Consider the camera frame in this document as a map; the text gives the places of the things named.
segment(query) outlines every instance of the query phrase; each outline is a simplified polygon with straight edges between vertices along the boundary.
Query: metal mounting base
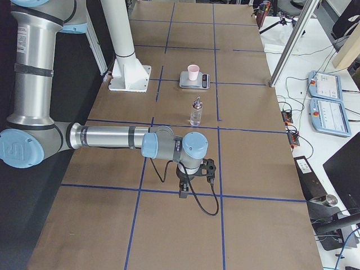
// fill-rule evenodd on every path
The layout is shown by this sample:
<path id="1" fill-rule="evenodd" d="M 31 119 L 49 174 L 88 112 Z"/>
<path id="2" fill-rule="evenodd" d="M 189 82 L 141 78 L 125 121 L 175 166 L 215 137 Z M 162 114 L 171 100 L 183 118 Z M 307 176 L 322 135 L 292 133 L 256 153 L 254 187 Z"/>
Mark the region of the metal mounting base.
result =
<path id="1" fill-rule="evenodd" d="M 120 72 L 120 66 L 115 60 L 114 69 L 112 70 L 112 80 L 109 84 L 109 89 L 112 91 L 127 91 L 127 92 L 146 92 L 149 84 L 151 73 L 151 66 L 141 65 L 136 59 L 136 68 L 134 70 L 127 70 L 124 66 L 124 75 Z"/>

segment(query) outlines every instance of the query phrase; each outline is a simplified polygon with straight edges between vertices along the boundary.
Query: black cable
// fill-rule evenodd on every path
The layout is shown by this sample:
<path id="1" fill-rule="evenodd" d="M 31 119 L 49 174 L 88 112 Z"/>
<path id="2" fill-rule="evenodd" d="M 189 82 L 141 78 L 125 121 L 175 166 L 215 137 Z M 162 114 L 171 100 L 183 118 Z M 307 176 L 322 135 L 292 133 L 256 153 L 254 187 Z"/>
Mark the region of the black cable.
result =
<path id="1" fill-rule="evenodd" d="M 324 50 L 326 50 L 326 49 L 329 49 L 330 47 L 332 47 L 332 45 L 327 46 L 327 47 L 324 48 L 324 49 L 319 49 L 318 51 L 311 52 L 311 53 L 301 53 L 301 54 L 299 54 L 299 55 L 292 55 L 292 56 L 313 55 L 314 53 L 322 52 L 322 51 L 324 51 Z M 282 54 L 282 52 L 265 52 L 265 53 L 271 53 L 271 54 L 273 54 L 273 55 L 281 55 L 281 54 Z"/>
<path id="2" fill-rule="evenodd" d="M 215 213 L 210 213 L 210 212 L 206 211 L 206 210 L 203 208 L 203 206 L 201 205 L 201 202 L 200 202 L 199 199 L 197 198 L 197 195 L 196 195 L 196 193 L 195 193 L 195 191 L 194 191 L 194 188 L 192 187 L 192 184 L 191 184 L 189 175 L 187 174 L 187 169 L 186 169 L 186 167 L 185 167 L 184 164 L 182 164 L 181 162 L 179 162 L 179 163 L 180 163 L 180 165 L 182 166 L 182 168 L 183 168 L 184 171 L 185 171 L 185 175 L 186 175 L 186 178 L 187 178 L 187 183 L 188 183 L 188 185 L 190 186 L 191 192 L 192 192 L 192 194 L 193 194 L 193 196 L 194 196 L 194 198 L 195 198 L 198 206 L 200 207 L 200 209 L 201 209 L 205 214 L 207 214 L 207 215 L 216 216 L 216 215 L 219 213 L 219 201 L 218 201 L 218 198 L 216 197 L 216 194 L 215 194 L 215 191 L 214 191 L 214 183 L 210 183 L 210 186 L 211 186 L 211 191 L 212 191 L 212 193 L 213 193 L 213 195 L 214 195 L 214 198 L 215 198 L 215 201 L 216 201 L 216 211 L 215 211 Z"/>
<path id="3" fill-rule="evenodd" d="M 352 208 L 347 208 L 347 209 L 345 209 L 345 210 L 337 211 L 336 213 L 332 214 L 331 216 L 324 217 L 324 218 L 318 218 L 318 219 L 316 219 L 316 220 L 315 220 L 314 222 L 312 222 L 312 223 L 315 223 L 315 222 L 320 221 L 320 220 L 322 220 L 322 219 L 331 218 L 331 217 L 333 217 L 334 215 L 337 215 L 337 214 L 342 213 L 342 212 L 344 212 L 344 211 L 357 210 L 357 209 L 359 209 L 359 208 L 358 208 L 358 207 L 352 207 Z"/>
<path id="4" fill-rule="evenodd" d="M 301 54 L 299 54 L 299 55 L 294 55 L 294 56 L 313 55 L 314 53 L 322 52 L 322 51 L 324 51 L 324 50 L 326 50 L 326 49 L 328 49 L 328 48 L 330 48 L 330 47 L 332 47 L 332 45 L 327 46 L 327 47 L 324 48 L 324 49 L 319 49 L 318 51 L 314 51 L 314 52 L 311 52 L 311 53 L 301 53 Z"/>
<path id="5" fill-rule="evenodd" d="M 158 172 L 158 170 L 157 170 L 157 168 L 156 168 L 156 166 L 155 166 L 155 164 L 154 164 L 154 161 L 153 161 L 152 159 L 150 159 L 150 161 L 151 161 L 152 166 L 153 166 L 154 169 L 155 169 L 155 172 L 156 172 L 157 176 L 160 178 L 160 181 L 161 181 L 162 183 L 165 183 L 165 180 L 166 180 L 166 178 L 167 178 L 168 166 L 169 166 L 169 164 L 170 164 L 171 162 L 173 162 L 173 161 L 172 161 L 172 160 L 169 160 L 169 161 L 166 163 L 165 171 L 164 171 L 164 178 L 162 178 L 162 177 L 160 176 L 160 173 Z"/>
<path id="6" fill-rule="evenodd" d="M 160 174 L 159 174 L 159 172 L 158 172 L 158 170 L 157 170 L 157 168 L 156 168 L 153 160 L 150 159 L 150 161 L 151 161 L 152 166 L 153 166 L 154 169 L 155 169 L 155 172 L 156 172 L 157 176 L 160 178 L 160 181 L 161 181 L 162 183 L 164 183 L 165 180 L 166 180 L 166 177 L 167 177 L 168 165 L 169 165 L 171 162 L 174 162 L 174 161 L 173 161 L 173 160 L 169 160 L 169 161 L 166 163 L 165 172 L 164 172 L 164 179 L 161 178 L 161 176 L 160 176 Z M 184 164 L 182 164 L 181 162 L 179 162 L 179 163 L 180 163 L 180 165 L 182 166 L 182 168 L 183 168 L 184 171 L 185 171 L 186 181 L 187 181 L 188 185 L 190 186 L 191 192 L 192 192 L 192 194 L 193 194 L 193 196 L 194 196 L 194 198 L 195 198 L 198 206 L 200 207 L 200 209 L 201 209 L 205 214 L 207 214 L 207 215 L 211 215 L 211 216 L 213 216 L 213 217 L 216 216 L 216 215 L 219 213 L 219 201 L 218 201 L 218 198 L 216 197 L 216 194 L 215 194 L 215 191 L 214 191 L 214 183 L 210 183 L 210 186 L 211 186 L 211 191 L 212 191 L 213 196 L 214 196 L 215 201 L 216 201 L 216 211 L 215 211 L 215 213 L 210 213 L 210 212 L 208 212 L 208 211 L 206 211 L 206 210 L 204 209 L 204 207 L 202 206 L 201 202 L 199 201 L 199 198 L 197 198 L 197 194 L 196 194 L 196 192 L 194 191 L 194 188 L 192 187 L 192 184 L 191 184 L 189 175 L 187 174 L 187 169 L 186 169 L 186 167 L 185 167 Z"/>
<path id="7" fill-rule="evenodd" d="M 285 79 L 285 89 L 286 89 L 288 98 L 291 99 L 291 100 L 293 100 L 293 101 L 296 101 L 296 102 L 299 103 L 299 104 L 301 104 L 301 110 L 294 110 L 294 111 L 300 111 L 300 112 L 302 112 L 302 111 L 305 109 L 304 103 L 301 103 L 300 101 L 298 101 L 298 100 L 290 97 L 289 89 L 288 89 L 288 87 L 287 87 L 287 80 L 288 80 L 288 79 L 307 80 L 308 78 L 300 79 L 300 78 L 296 78 L 296 77 L 291 77 L 291 76 L 289 76 L 289 77 L 286 77 L 286 79 Z"/>
<path id="8" fill-rule="evenodd" d="M 310 155 L 309 157 L 306 157 L 306 159 L 310 159 L 310 158 L 313 156 L 313 154 L 314 154 L 314 147 L 312 146 L 312 144 L 311 144 L 307 139 L 305 139 L 304 137 L 302 137 L 302 136 L 300 136 L 300 135 L 299 135 L 299 137 L 300 137 L 301 139 L 303 139 L 305 142 L 307 142 L 307 143 L 311 146 L 311 155 Z"/>
<path id="9" fill-rule="evenodd" d="M 334 71 L 327 72 L 327 73 L 335 73 L 335 72 L 342 71 L 342 70 L 347 69 L 347 68 L 348 68 L 348 67 L 344 67 L 343 69 L 338 69 L 338 70 L 334 70 Z"/>
<path id="10" fill-rule="evenodd" d="M 351 91 L 351 90 L 343 90 L 344 93 L 354 93 L 354 94 L 360 94 L 359 91 Z"/>
<path id="11" fill-rule="evenodd" d="M 292 112 L 293 108 L 291 107 L 291 105 L 289 103 L 287 103 L 286 101 L 278 101 L 278 103 L 282 103 L 282 104 L 287 104 L 290 107 L 290 112 Z"/>
<path id="12" fill-rule="evenodd" d="M 330 58 L 328 59 L 328 62 L 327 62 L 327 64 L 326 64 L 325 68 L 324 68 L 324 72 L 325 72 L 325 70 L 326 70 L 327 66 L 329 65 L 329 63 L 330 63 L 330 61 L 331 61 L 332 57 L 333 57 L 336 53 L 337 53 L 337 51 L 333 52 L 333 54 L 332 54 L 332 55 L 330 56 Z"/>
<path id="13" fill-rule="evenodd" d="M 354 113 L 354 114 L 360 115 L 360 112 L 356 112 L 356 111 L 350 110 L 350 109 L 348 109 L 348 108 L 345 108 L 345 109 L 348 110 L 348 111 L 351 111 L 351 112 Z"/>

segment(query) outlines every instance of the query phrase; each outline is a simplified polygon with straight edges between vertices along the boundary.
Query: white pillar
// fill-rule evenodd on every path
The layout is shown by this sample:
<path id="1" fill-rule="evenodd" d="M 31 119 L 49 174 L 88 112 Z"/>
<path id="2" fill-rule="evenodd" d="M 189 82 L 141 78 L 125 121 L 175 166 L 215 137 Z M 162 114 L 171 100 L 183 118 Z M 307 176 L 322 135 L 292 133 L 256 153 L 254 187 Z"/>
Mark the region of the white pillar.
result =
<path id="1" fill-rule="evenodd" d="M 150 66 L 136 58 L 124 0 L 101 0 L 103 12 L 116 54 L 110 90 L 146 92 Z"/>

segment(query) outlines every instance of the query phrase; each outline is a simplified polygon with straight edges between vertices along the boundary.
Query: cardboard surface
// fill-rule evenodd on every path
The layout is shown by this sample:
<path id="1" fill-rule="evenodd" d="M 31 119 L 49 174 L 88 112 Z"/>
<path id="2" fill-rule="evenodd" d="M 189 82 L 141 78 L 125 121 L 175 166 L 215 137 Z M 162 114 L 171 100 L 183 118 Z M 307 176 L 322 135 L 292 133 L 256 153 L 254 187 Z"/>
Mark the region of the cardboard surface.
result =
<path id="1" fill-rule="evenodd" d="M 190 126 L 192 103 L 200 96 L 203 102 L 201 126 L 216 127 L 217 111 L 215 87 L 208 90 L 182 89 L 178 82 L 162 82 L 154 123 Z"/>
<path id="2" fill-rule="evenodd" d="M 224 199 L 226 269 L 322 269 L 306 204 Z"/>
<path id="3" fill-rule="evenodd" d="M 257 29 L 257 26 L 216 25 L 216 48 L 230 51 L 249 50 L 263 52 L 264 48 L 260 35 L 254 28 Z"/>
<path id="4" fill-rule="evenodd" d="M 155 113 L 157 81 L 149 81 L 146 93 L 100 88 L 88 119 L 151 123 Z"/>
<path id="5" fill-rule="evenodd" d="M 263 52 L 217 52 L 218 82 L 267 85 L 271 79 Z"/>
<path id="6" fill-rule="evenodd" d="M 213 23 L 213 8 L 209 4 L 176 4 L 173 21 L 188 23 Z"/>
<path id="7" fill-rule="evenodd" d="M 225 4 L 214 5 L 214 18 L 217 24 L 242 24 L 257 25 L 255 16 L 252 16 L 253 8 L 246 5 Z"/>
<path id="8" fill-rule="evenodd" d="M 172 3 L 138 1 L 131 12 L 130 20 L 170 21 L 172 9 Z"/>
<path id="9" fill-rule="evenodd" d="M 304 200 L 287 136 L 221 130 L 223 193 Z"/>
<path id="10" fill-rule="evenodd" d="M 219 126 L 258 131 L 284 131 L 274 88 L 218 85 Z"/>
<path id="11" fill-rule="evenodd" d="M 124 265 L 137 192 L 60 187 L 28 270 Z"/>
<path id="12" fill-rule="evenodd" d="M 138 150 L 84 148 L 71 160 L 29 269 L 320 269 L 251 13 L 246 5 L 138 2 L 130 24 L 138 59 L 152 66 L 148 90 L 111 92 L 104 83 L 87 123 L 204 134 L 219 214 L 204 214 L 192 194 L 178 198 L 174 163 L 160 183 Z M 210 89 L 178 86 L 189 64 L 210 74 Z M 204 109 L 194 128 L 197 96 Z M 163 176 L 167 161 L 154 162 Z M 206 178 L 192 184 L 214 212 Z"/>
<path id="13" fill-rule="evenodd" d="M 189 199 L 141 194 L 128 269 L 222 269 L 220 215 L 203 215 Z"/>

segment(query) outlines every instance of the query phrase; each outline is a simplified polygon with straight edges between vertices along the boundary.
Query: wire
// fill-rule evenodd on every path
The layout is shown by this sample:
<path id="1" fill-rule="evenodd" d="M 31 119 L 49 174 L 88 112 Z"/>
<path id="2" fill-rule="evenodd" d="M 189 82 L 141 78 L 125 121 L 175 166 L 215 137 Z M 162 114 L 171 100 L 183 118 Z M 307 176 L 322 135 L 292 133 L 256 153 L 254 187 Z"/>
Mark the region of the wire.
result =
<path id="1" fill-rule="evenodd" d="M 201 202 L 200 202 L 199 199 L 197 198 L 197 195 L 196 195 L 196 193 L 195 193 L 195 191 L 194 191 L 194 188 L 192 187 L 192 184 L 191 184 L 189 175 L 187 174 L 187 169 L 186 169 L 186 167 L 185 167 L 184 164 L 182 164 L 181 162 L 179 162 L 179 163 L 180 163 L 180 165 L 182 166 L 182 168 L 183 168 L 184 171 L 185 171 L 187 183 L 188 183 L 188 185 L 190 186 L 191 192 L 192 192 L 192 194 L 193 194 L 193 196 L 194 196 L 194 198 L 195 198 L 198 206 L 200 207 L 200 209 L 201 209 L 205 214 L 207 214 L 207 215 L 216 216 L 216 215 L 219 213 L 219 201 L 218 201 L 218 198 L 216 197 L 216 194 L 215 194 L 215 191 L 214 191 L 214 184 L 212 183 L 212 184 L 210 184 L 210 186 L 211 186 L 211 191 L 212 191 L 213 196 L 214 196 L 215 201 L 216 201 L 216 211 L 215 211 L 215 213 L 210 213 L 210 212 L 206 211 L 206 210 L 203 208 L 203 206 L 201 205 Z"/>
<path id="2" fill-rule="evenodd" d="M 340 214 L 340 213 L 342 213 L 342 212 L 344 212 L 344 211 L 358 210 L 358 209 L 359 209 L 358 207 L 352 207 L 352 208 L 347 208 L 347 209 L 345 209 L 345 210 L 337 211 L 336 213 L 332 214 L 332 215 L 329 216 L 329 217 L 318 218 L 318 219 L 316 219 L 314 222 L 312 222 L 311 224 L 317 223 L 318 221 L 320 221 L 320 220 L 322 220 L 322 219 L 331 218 L 331 217 L 333 217 L 334 215 Z"/>
<path id="3" fill-rule="evenodd" d="M 355 229 L 355 230 L 352 231 L 352 232 L 349 234 L 349 236 L 346 238 L 346 240 L 345 240 L 345 242 L 344 242 L 344 245 L 343 245 L 343 248 L 341 249 L 341 252 L 340 252 L 340 254 L 339 254 L 339 257 L 337 258 L 337 261 L 336 261 L 336 265 L 335 265 L 334 270 L 337 270 L 337 268 L 338 268 L 338 264 L 339 264 L 339 262 L 340 262 L 340 259 L 341 259 L 342 254 L 343 254 L 343 252 L 344 252 L 344 249 L 345 249 L 345 247 L 346 247 L 346 245 L 347 245 L 347 243 L 348 243 L 348 241 L 349 241 L 349 239 L 350 239 L 350 236 L 353 235 L 353 234 L 355 234 L 355 232 L 357 232 L 357 231 L 359 231 L 359 230 L 360 230 L 360 228 Z"/>
<path id="4" fill-rule="evenodd" d="M 343 90 L 345 93 L 354 93 L 354 94 L 360 94 L 359 91 L 351 91 L 351 90 Z"/>
<path id="5" fill-rule="evenodd" d="M 335 72 L 339 72 L 339 71 L 342 71 L 344 69 L 347 69 L 348 67 L 344 67 L 343 69 L 339 69 L 339 70 L 334 70 L 334 71 L 331 71 L 331 72 L 327 72 L 327 73 L 335 73 Z"/>
<path id="6" fill-rule="evenodd" d="M 348 108 L 345 108 L 345 109 L 348 110 L 348 111 L 351 111 L 351 112 L 354 113 L 354 114 L 360 115 L 360 112 L 356 112 L 356 111 L 350 110 L 350 109 L 348 109 Z"/>
<path id="7" fill-rule="evenodd" d="M 154 169 L 155 169 L 155 172 L 156 172 L 157 176 L 160 178 L 160 181 L 161 181 L 162 183 L 165 183 L 165 180 L 166 180 L 166 178 L 167 178 L 167 173 L 168 173 L 168 166 L 169 166 L 169 164 L 170 164 L 171 162 L 173 162 L 173 161 L 172 161 L 172 160 L 169 160 L 169 161 L 166 163 L 165 171 L 164 171 L 164 178 L 162 178 L 162 177 L 160 176 L 160 173 L 158 172 L 158 170 L 157 170 L 157 168 L 156 168 L 156 166 L 155 166 L 154 161 L 152 160 L 152 158 L 150 158 L 150 161 L 151 161 L 152 166 L 153 166 Z"/>
<path id="8" fill-rule="evenodd" d="M 285 111 L 289 111 L 290 114 L 292 114 L 291 112 L 293 111 L 293 108 L 291 107 L 291 105 L 289 103 L 287 103 L 285 101 L 279 101 L 278 103 L 283 104 L 283 107 L 282 107 L 283 110 L 284 110 L 285 104 L 287 104 L 290 107 L 290 110 L 285 110 Z"/>
<path id="9" fill-rule="evenodd" d="M 164 171 L 164 178 L 162 178 L 162 177 L 160 176 L 160 173 L 159 173 L 159 171 L 157 170 L 154 161 L 153 161 L 152 159 L 150 159 L 150 161 L 151 161 L 152 166 L 153 166 L 154 169 L 155 169 L 155 172 L 156 172 L 157 176 L 160 178 L 160 181 L 161 181 L 162 183 L 164 183 L 165 180 L 166 180 L 166 177 L 167 177 L 168 165 L 169 165 L 171 162 L 174 162 L 174 161 L 173 161 L 173 160 L 169 160 L 169 161 L 166 163 L 165 171 Z M 204 207 L 202 206 L 201 202 L 199 201 L 199 198 L 197 198 L 197 194 L 196 194 L 196 192 L 194 191 L 194 188 L 192 187 L 192 184 L 191 184 L 189 175 L 187 174 L 187 169 L 186 169 L 186 167 L 185 167 L 184 164 L 182 164 L 181 162 L 179 162 L 179 163 L 180 163 L 180 165 L 182 166 L 182 168 L 183 168 L 184 171 L 185 171 L 186 181 L 187 181 L 188 185 L 190 186 L 191 192 L 192 192 L 192 194 L 193 194 L 193 196 L 194 196 L 194 198 L 195 198 L 198 206 L 200 207 L 200 209 L 201 209 L 205 214 L 207 214 L 207 215 L 211 215 L 211 216 L 213 216 L 213 217 L 216 216 L 216 215 L 219 213 L 219 201 L 218 201 L 218 198 L 216 197 L 216 194 L 215 194 L 215 191 L 214 191 L 214 183 L 210 183 L 210 186 L 211 186 L 211 191 L 212 191 L 213 196 L 214 196 L 215 201 L 216 201 L 216 211 L 215 211 L 215 213 L 210 213 L 210 212 L 208 212 L 208 211 L 206 211 L 206 210 L 204 209 Z"/>
<path id="10" fill-rule="evenodd" d="M 311 146 L 311 155 L 310 155 L 309 157 L 306 157 L 306 159 L 310 159 L 310 158 L 313 156 L 313 154 L 314 154 L 314 147 L 312 146 L 312 144 L 311 144 L 307 139 L 305 139 L 304 137 L 302 137 L 302 136 L 300 136 L 300 135 L 299 135 L 299 137 L 300 137 L 301 139 L 303 139 L 305 142 L 307 142 L 307 143 Z"/>
<path id="11" fill-rule="evenodd" d="M 324 72 L 325 72 L 325 70 L 326 70 L 327 66 L 329 65 L 329 63 L 330 63 L 330 61 L 331 61 L 332 57 L 333 57 L 336 53 L 337 53 L 337 51 L 333 52 L 333 54 L 332 54 L 332 55 L 330 56 L 330 58 L 328 59 L 328 62 L 326 63 L 326 66 L 325 66 L 325 68 L 324 68 Z"/>
<path id="12" fill-rule="evenodd" d="M 331 50 L 330 53 L 325 57 L 324 62 L 321 64 L 321 66 L 319 67 L 319 69 L 315 72 L 315 74 L 314 74 L 314 76 L 311 78 L 311 80 L 313 80 L 313 79 L 316 77 L 316 75 L 317 75 L 318 72 L 320 71 L 321 67 L 325 64 L 326 59 L 331 55 L 332 50 Z M 309 87 L 310 87 L 310 82 L 308 83 L 308 86 L 307 86 L 306 92 L 305 92 L 305 96 L 304 96 L 304 100 L 303 100 L 303 102 L 302 102 L 303 108 L 305 108 L 304 104 L 305 104 L 306 95 L 308 94 L 308 91 L 309 91 Z M 302 110 L 301 110 L 301 113 L 300 113 L 300 118 L 299 118 L 299 130 L 300 130 L 300 127 L 301 127 L 301 124 L 302 124 L 302 121 L 301 121 L 301 120 L 302 120 L 302 116 L 303 116 L 303 111 L 304 111 L 304 109 L 302 109 Z"/>
<path id="13" fill-rule="evenodd" d="M 299 78 L 296 78 L 296 77 L 291 77 L 291 76 L 289 76 L 289 77 L 286 77 L 286 79 L 285 79 L 285 89 L 286 89 L 286 92 L 287 92 L 287 97 L 288 97 L 289 99 L 291 99 L 291 100 L 293 100 L 293 101 L 296 101 L 297 103 L 301 104 L 301 110 L 294 110 L 294 111 L 303 111 L 303 110 L 305 109 L 304 104 L 303 104 L 303 103 L 301 103 L 300 101 L 298 101 L 298 100 L 296 100 L 296 99 L 294 99 L 294 98 L 290 97 L 290 94 L 289 94 L 289 88 L 288 88 L 288 86 L 287 86 L 287 80 L 288 80 L 288 79 L 295 79 L 295 80 L 307 80 L 308 78 L 305 78 L 305 79 L 299 79 Z"/>
<path id="14" fill-rule="evenodd" d="M 324 51 L 324 50 L 326 50 L 326 49 L 328 49 L 328 48 L 330 48 L 330 47 L 332 47 L 332 45 L 327 46 L 327 47 L 326 47 L 326 48 L 324 48 L 324 49 L 319 49 L 318 51 L 314 51 L 314 52 L 312 52 L 312 53 L 301 53 L 301 54 L 299 54 L 299 55 L 295 55 L 295 56 L 313 55 L 314 53 L 317 53 L 317 52 L 322 52 L 322 51 Z"/>
<path id="15" fill-rule="evenodd" d="M 314 235 L 314 236 L 316 236 L 318 239 L 315 239 L 315 241 L 319 241 L 319 242 L 322 242 L 322 241 L 324 241 L 324 240 L 326 240 L 326 238 L 328 237 L 328 236 L 331 236 L 332 238 L 334 238 L 334 236 L 336 236 L 336 237 L 339 237 L 339 235 Z"/>

